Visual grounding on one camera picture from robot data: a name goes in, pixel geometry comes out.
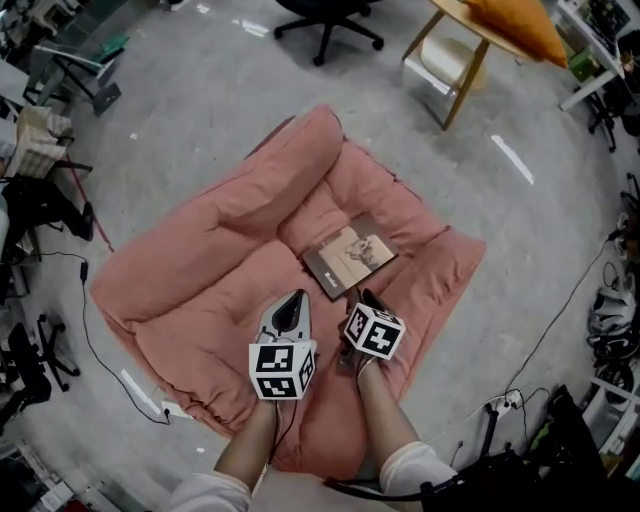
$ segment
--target orange cushion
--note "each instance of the orange cushion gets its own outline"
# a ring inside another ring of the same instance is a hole
[[[541,58],[566,68],[567,54],[539,0],[467,0],[479,21],[511,36]]]

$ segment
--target book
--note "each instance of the book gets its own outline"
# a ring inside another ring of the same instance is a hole
[[[398,255],[398,248],[370,215],[361,215],[302,254],[331,300],[344,295]]]

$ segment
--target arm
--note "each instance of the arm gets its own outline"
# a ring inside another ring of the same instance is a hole
[[[357,379],[369,440],[378,467],[382,468],[392,454],[420,439],[387,388],[377,359],[368,363]]]
[[[224,449],[214,469],[244,482],[253,492],[269,461],[277,414],[274,402],[259,400],[244,428]]]

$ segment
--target pink floor cushion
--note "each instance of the pink floor cushion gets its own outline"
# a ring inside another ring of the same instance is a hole
[[[424,173],[428,173],[428,163]],[[301,253],[369,213],[399,256],[364,283],[407,331],[384,365],[401,399],[424,353],[480,263],[485,244],[447,226],[321,105],[264,142],[222,183],[131,240],[100,270],[91,294],[116,338],[168,396],[220,434],[238,432],[256,403],[248,345],[263,311],[297,288],[311,298],[317,372],[274,464],[351,478],[367,447],[354,378],[336,369],[331,302]],[[285,426],[293,403],[282,407]]]

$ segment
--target gray floor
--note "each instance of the gray floor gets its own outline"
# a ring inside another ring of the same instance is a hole
[[[200,6],[210,9],[203,13]],[[418,99],[428,86],[403,81],[399,67],[405,46],[432,13],[423,0],[376,4],[363,23],[384,35],[384,51],[338,29],[327,65],[316,69],[310,58],[319,45],[318,28],[276,42],[234,23],[272,28],[294,19],[272,0],[194,0],[177,13],[154,10],[131,30],[116,74],[123,97],[99,119],[88,105],[73,114],[73,156],[95,166],[82,180],[116,248],[224,176],[285,117],[318,103],[330,104],[346,133],[448,222],[486,240],[484,262],[402,404],[424,439],[503,391],[613,229],[624,175],[640,159],[637,142],[620,128],[614,155],[603,133],[589,135],[585,105],[568,113],[558,109],[572,88],[568,72],[547,64],[519,66],[495,48],[487,88],[468,98],[443,133]],[[473,42],[452,22],[437,31]],[[427,96],[442,110],[437,94]],[[519,155],[533,185],[492,135]],[[70,183],[64,175],[61,181]],[[109,256],[98,236],[84,244],[47,228],[40,237],[45,252],[87,257],[90,277]],[[605,255],[612,258],[609,250]],[[586,390],[585,318],[603,262],[517,380],[525,395],[561,382],[576,397]],[[188,419],[163,427],[135,412],[87,347],[78,273],[73,258],[50,257],[32,271],[33,294],[24,305],[33,321],[41,311],[64,319],[68,352],[83,375],[69,393],[29,408],[12,428],[61,475],[119,485],[157,508],[182,478],[211,468],[225,441]],[[126,368],[151,394],[154,386],[92,304],[87,324],[103,360],[118,372]],[[538,394],[527,406],[530,429],[542,402]],[[460,439],[465,446],[457,467],[477,453],[481,418],[438,438],[434,446],[443,459],[450,460]],[[523,439],[518,411],[501,421],[494,447]]]

